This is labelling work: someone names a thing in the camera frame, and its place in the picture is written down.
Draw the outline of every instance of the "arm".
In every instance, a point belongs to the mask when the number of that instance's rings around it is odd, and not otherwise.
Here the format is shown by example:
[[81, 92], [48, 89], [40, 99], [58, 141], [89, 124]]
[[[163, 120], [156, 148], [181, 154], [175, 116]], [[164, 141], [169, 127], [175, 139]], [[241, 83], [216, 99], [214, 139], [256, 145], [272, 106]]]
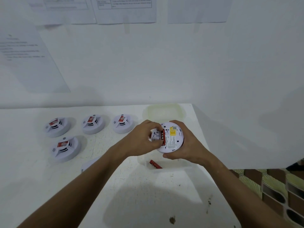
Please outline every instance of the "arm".
[[78, 227], [108, 179], [127, 157], [146, 154], [162, 145], [162, 140], [148, 140], [154, 128], [162, 130], [160, 124], [148, 120], [136, 126], [18, 228]]
[[164, 157], [169, 159], [183, 158], [203, 166], [224, 195], [242, 227], [291, 227], [253, 191], [234, 176], [217, 157], [210, 153], [183, 122], [172, 122], [178, 124], [182, 129], [184, 144], [177, 151], [164, 154]]

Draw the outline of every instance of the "white plastic casing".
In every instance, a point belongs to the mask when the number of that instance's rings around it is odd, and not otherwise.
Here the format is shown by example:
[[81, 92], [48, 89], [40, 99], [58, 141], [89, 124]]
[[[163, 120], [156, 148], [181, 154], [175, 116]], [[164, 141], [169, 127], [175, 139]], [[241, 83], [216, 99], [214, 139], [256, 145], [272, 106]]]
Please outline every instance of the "white plastic casing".
[[130, 115], [122, 114], [112, 120], [112, 126], [116, 133], [127, 133], [133, 129], [134, 122]]
[[57, 161], [66, 162], [76, 157], [80, 149], [81, 143], [76, 137], [64, 137], [52, 146], [51, 152]]
[[101, 115], [93, 114], [86, 117], [82, 122], [82, 131], [85, 134], [95, 134], [105, 126], [105, 121]]
[[178, 125], [173, 122], [161, 124], [163, 131], [152, 130], [151, 140], [164, 140], [163, 145], [157, 149], [161, 153], [171, 153], [179, 149], [184, 142], [184, 135]]
[[70, 127], [71, 124], [67, 118], [55, 118], [44, 126], [44, 132], [48, 137], [55, 138], [65, 134]]

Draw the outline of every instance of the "yellow label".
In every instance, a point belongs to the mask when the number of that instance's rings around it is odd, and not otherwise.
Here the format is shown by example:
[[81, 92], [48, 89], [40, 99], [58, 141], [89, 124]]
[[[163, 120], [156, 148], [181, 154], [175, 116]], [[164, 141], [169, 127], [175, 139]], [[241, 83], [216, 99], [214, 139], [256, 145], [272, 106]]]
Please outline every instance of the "yellow label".
[[173, 126], [170, 127], [170, 136], [176, 136], [176, 127], [175, 126], [174, 126], [174, 128], [173, 128]]

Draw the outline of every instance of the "left hand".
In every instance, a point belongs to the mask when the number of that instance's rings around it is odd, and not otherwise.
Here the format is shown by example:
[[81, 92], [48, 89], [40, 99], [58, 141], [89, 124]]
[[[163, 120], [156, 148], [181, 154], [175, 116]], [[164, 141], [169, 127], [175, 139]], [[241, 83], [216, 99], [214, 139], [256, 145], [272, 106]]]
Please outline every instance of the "left hand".
[[159, 123], [146, 120], [135, 128], [123, 139], [115, 144], [115, 146], [123, 149], [126, 157], [140, 156], [158, 149], [163, 144], [162, 140], [149, 141], [151, 130], [157, 128], [162, 131], [163, 128]]

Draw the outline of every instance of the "forearm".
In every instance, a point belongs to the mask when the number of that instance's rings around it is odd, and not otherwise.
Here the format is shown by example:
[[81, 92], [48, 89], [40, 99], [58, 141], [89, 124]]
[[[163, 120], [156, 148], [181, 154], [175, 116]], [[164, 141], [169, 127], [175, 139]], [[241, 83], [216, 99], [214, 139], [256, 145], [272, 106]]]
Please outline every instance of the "forearm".
[[261, 199], [213, 154], [201, 161], [224, 195], [242, 227], [286, 228], [289, 224]]
[[119, 146], [112, 146], [98, 161], [31, 214], [19, 228], [78, 227], [124, 159]]

